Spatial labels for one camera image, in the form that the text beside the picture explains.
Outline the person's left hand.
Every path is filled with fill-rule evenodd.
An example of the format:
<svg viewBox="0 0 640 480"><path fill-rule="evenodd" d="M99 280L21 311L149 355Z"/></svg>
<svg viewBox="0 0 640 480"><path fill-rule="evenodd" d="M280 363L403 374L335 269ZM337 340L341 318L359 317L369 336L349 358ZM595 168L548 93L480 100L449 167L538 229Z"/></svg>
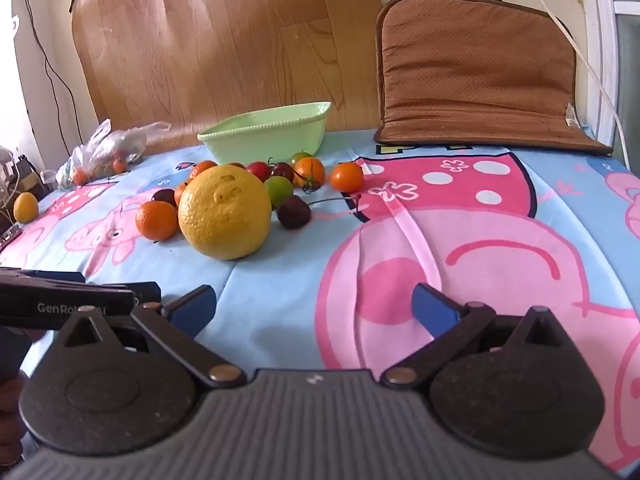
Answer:
<svg viewBox="0 0 640 480"><path fill-rule="evenodd" d="M23 453L26 434L18 399L26 382L21 365L32 341L22 332L1 329L1 469L14 465Z"/></svg>

